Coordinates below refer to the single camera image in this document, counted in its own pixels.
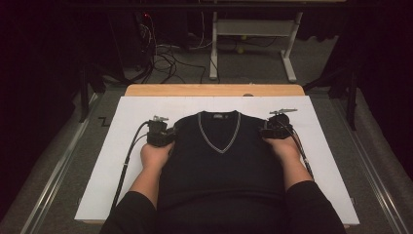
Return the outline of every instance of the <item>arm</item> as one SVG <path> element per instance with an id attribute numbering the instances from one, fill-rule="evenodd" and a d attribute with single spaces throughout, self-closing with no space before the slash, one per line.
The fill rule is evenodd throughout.
<path id="1" fill-rule="evenodd" d="M 159 177 L 172 147 L 173 143 L 165 147 L 145 144 L 140 151 L 143 169 L 133 182 L 130 191 L 143 194 L 151 201 L 155 209 L 158 203 Z"/>
<path id="2" fill-rule="evenodd" d="M 286 139 L 264 138 L 282 163 L 284 186 L 287 191 L 292 185 L 302 181 L 313 181 L 300 161 L 300 151 L 292 137 Z"/>
<path id="3" fill-rule="evenodd" d="M 345 234 L 340 217 L 301 163 L 292 137 L 264 140 L 282 163 L 290 232 Z"/>
<path id="4" fill-rule="evenodd" d="M 172 147 L 173 143 L 159 148 L 143 145 L 140 151 L 142 171 L 103 223 L 101 234 L 154 233 L 159 177 Z"/>

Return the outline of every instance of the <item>white board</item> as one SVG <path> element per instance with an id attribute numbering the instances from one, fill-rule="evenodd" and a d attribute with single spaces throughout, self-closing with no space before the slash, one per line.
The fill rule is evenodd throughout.
<path id="1" fill-rule="evenodd" d="M 143 122 L 155 115 L 168 117 L 167 123 L 172 127 L 180 118 L 200 111 L 237 110 L 268 119 L 271 111 L 282 108 L 298 109 L 287 115 L 300 136 L 316 183 L 344 224 L 359 224 L 309 97 L 121 97 L 75 219 L 95 222 L 108 217 L 133 136 Z M 144 127 L 140 136 L 147 132 Z M 141 171 L 139 151 L 145 142 L 146 138 L 140 140 L 131 153 L 119 201 Z"/>

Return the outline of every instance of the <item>gray carpet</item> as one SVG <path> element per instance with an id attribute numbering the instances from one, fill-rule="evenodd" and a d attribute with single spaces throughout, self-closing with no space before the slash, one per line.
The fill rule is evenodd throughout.
<path id="1" fill-rule="evenodd" d="M 269 39 L 256 39 L 251 42 L 266 45 L 269 43 Z M 221 51 L 218 56 L 220 83 L 287 83 L 278 54 L 279 49 L 282 48 L 282 43 L 285 43 L 285 41 L 281 39 L 277 41 L 277 44 L 267 48 L 243 45 L 243 54 Z M 291 60 L 298 78 L 298 84 L 304 85 L 319 77 L 334 43 L 335 40 L 320 43 L 314 39 L 306 42 L 296 42 Z M 222 43 L 220 48 L 231 49 L 232 44 L 230 42 Z M 205 66 L 204 83 L 217 82 L 210 81 L 207 78 L 208 50 L 190 52 L 175 50 L 174 55 L 179 61 Z M 158 67 L 162 66 L 165 66 L 165 61 L 159 59 Z M 185 83 L 199 83 L 202 72 L 203 70 L 199 67 L 179 64 L 176 72 L 179 77 L 170 78 L 168 83 L 183 83 L 183 81 Z M 127 74 L 133 76 L 134 71 L 127 70 Z M 167 76 L 164 72 L 155 71 L 148 83 L 159 83 Z M 99 225 L 75 221 L 74 215 L 109 129 L 102 126 L 100 117 L 105 117 L 106 123 L 110 123 L 118 100 L 124 92 L 125 87 L 110 86 L 106 93 L 100 95 L 98 102 L 95 103 L 95 109 L 89 116 L 89 125 L 76 145 L 70 167 L 52 205 L 39 226 L 38 233 L 98 233 Z M 343 107 L 345 101 L 329 99 L 326 89 L 314 89 L 308 92 L 307 95 L 311 97 L 334 159 L 350 196 L 355 201 L 355 208 L 361 225 L 350 227 L 348 233 L 408 233 L 394 232 L 394 227 L 392 227 L 382 208 L 377 191 L 372 186 L 371 179 L 360 160 L 359 148 L 354 143 L 354 136 L 348 131 L 346 123 L 343 121 L 343 113 L 339 110 Z M 79 118 L 80 107 L 78 105 L 71 120 L 55 137 L 50 147 L 33 168 L 30 178 L 12 204 L 7 216 L 2 220 L 0 233 L 20 233 L 58 160 L 73 138 L 76 128 L 80 126 Z M 400 164 L 381 135 L 380 129 L 371 117 L 361 93 L 357 94 L 356 124 L 357 135 L 363 148 L 368 155 L 374 157 L 373 163 L 377 169 L 377 174 L 393 197 L 400 216 L 403 220 L 412 220 L 412 182 L 401 169 Z M 407 223 L 409 230 L 413 230 L 411 225 Z"/>

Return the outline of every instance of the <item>v-neck sweater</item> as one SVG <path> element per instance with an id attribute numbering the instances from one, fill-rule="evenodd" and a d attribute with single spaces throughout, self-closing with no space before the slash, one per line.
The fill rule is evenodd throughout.
<path id="1" fill-rule="evenodd" d="M 282 166 L 258 132 L 264 123 L 238 111 L 203 111 L 177 121 L 174 149 L 161 174 L 158 223 L 283 228 Z"/>

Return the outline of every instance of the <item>metal rail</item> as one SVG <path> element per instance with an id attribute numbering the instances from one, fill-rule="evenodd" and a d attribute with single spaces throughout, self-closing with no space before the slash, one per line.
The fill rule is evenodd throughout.
<path id="1" fill-rule="evenodd" d="M 97 103 L 101 100 L 101 97 L 98 97 L 94 94 L 91 97 L 89 106 L 91 108 L 91 113 L 94 112 L 94 109 L 97 107 Z M 70 163 L 73 159 L 73 151 L 76 148 L 79 139 L 82 137 L 83 132 L 89 124 L 89 116 L 81 123 L 75 133 L 75 136 L 71 139 L 66 151 L 63 153 L 57 165 L 55 166 L 52 175 L 49 178 L 45 188 L 43 189 L 42 194 L 39 197 L 36 205 L 34 206 L 30 216 L 28 217 L 24 227 L 22 228 L 20 234 L 26 233 L 37 233 L 43 223 L 43 220 L 49 210 L 49 207 L 52 205 L 52 202 L 60 188 L 61 183 L 64 180 L 64 177 L 67 173 L 67 170 L 70 167 Z"/>
<path id="2" fill-rule="evenodd" d="M 345 110 L 343 106 L 339 102 L 340 100 L 334 99 L 332 104 L 336 111 L 339 113 L 344 125 L 350 137 L 352 138 L 353 144 L 356 147 L 358 152 L 358 159 L 360 161 L 361 167 L 369 181 L 376 197 L 377 201 L 380 203 L 382 210 L 389 221 L 390 226 L 395 234 L 409 234 L 409 230 L 407 229 L 403 218 L 400 216 L 397 207 L 394 204 L 394 200 L 392 195 L 389 193 L 386 185 L 384 184 L 383 180 L 381 180 L 379 174 L 377 173 L 376 169 L 373 166 L 373 163 L 370 159 L 370 156 L 362 146 L 362 143 L 358 137 L 356 131 L 353 131 L 351 127 L 347 124 Z"/>
<path id="3" fill-rule="evenodd" d="M 303 11 L 366 11 L 380 7 L 379 3 L 349 4 L 345 2 L 271 2 L 271 3 L 187 3 L 187 4 L 89 4 L 72 3 L 61 0 L 60 3 L 74 11 L 113 12 L 113 11 L 203 11 L 203 12 L 303 12 Z"/>

